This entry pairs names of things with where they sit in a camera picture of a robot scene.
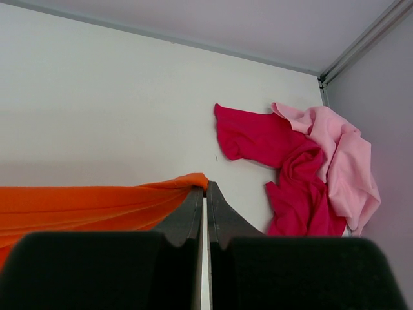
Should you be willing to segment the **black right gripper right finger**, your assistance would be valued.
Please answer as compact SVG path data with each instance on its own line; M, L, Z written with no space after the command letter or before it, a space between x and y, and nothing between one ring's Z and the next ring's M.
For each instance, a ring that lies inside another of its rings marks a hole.
M363 238L268 237L206 192L213 309L406 309L381 250Z

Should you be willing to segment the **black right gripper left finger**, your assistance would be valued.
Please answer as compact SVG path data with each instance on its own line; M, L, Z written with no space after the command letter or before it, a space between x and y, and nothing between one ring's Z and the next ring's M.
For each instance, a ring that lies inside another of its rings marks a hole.
M199 309L203 190L141 232L38 232L1 271L2 309Z

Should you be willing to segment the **orange t shirt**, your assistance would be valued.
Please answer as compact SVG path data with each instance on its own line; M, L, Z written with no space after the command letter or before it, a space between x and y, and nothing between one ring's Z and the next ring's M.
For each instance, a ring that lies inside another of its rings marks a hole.
M34 232L149 230L207 187L202 173L138 186L1 187L1 262Z

